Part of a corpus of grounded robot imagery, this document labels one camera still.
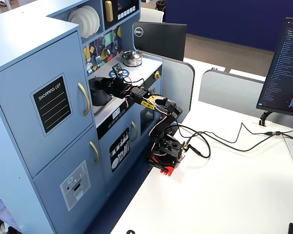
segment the stacked plates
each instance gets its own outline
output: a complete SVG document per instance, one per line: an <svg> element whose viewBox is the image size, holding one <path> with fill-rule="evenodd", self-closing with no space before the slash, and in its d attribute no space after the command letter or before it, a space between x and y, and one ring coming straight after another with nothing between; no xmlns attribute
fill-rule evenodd
<svg viewBox="0 0 293 234"><path fill-rule="evenodd" d="M68 16L68 21L80 25L82 38L88 38L99 30L100 18L97 11L91 6L83 6Z"/></svg>

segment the blue fabric wall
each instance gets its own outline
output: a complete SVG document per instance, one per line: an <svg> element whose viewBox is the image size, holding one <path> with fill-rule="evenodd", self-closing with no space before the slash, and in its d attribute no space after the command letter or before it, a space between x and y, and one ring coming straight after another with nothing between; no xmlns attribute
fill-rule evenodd
<svg viewBox="0 0 293 234"><path fill-rule="evenodd" d="M166 14L190 34L275 51L293 0L168 0Z"/></svg>

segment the dell monitor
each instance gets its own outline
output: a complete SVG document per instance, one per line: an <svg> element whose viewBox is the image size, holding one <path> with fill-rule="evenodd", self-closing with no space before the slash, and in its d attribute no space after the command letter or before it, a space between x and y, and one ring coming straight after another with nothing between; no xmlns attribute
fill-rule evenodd
<svg viewBox="0 0 293 234"><path fill-rule="evenodd" d="M133 29L136 49L184 60L186 24L136 22Z"/></svg>
<svg viewBox="0 0 293 234"><path fill-rule="evenodd" d="M263 118L271 112L293 116L293 18L285 20L256 107L266 111ZM285 141L293 157L293 139Z"/></svg>

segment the robotic arm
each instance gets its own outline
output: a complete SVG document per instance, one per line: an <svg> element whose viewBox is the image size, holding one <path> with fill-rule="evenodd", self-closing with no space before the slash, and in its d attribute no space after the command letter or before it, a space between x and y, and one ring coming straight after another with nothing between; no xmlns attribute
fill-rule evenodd
<svg viewBox="0 0 293 234"><path fill-rule="evenodd" d="M132 83L126 82L119 63L113 67L113 70L116 78L101 78L95 81L96 87L117 98L133 99L134 102L165 115L149 133L150 141L153 143L153 158L149 159L149 163L170 176L181 160L185 143L181 144L164 131L176 121L182 110L174 101L161 95L150 94L144 87L133 86Z"/></svg>

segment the trash can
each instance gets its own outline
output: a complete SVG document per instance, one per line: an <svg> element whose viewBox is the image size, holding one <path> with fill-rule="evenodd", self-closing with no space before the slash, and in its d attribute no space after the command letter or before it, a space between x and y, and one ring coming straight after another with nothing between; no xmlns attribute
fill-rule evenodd
<svg viewBox="0 0 293 234"><path fill-rule="evenodd" d="M166 0L158 0L156 2L156 10L163 11L163 22L166 22Z"/></svg>

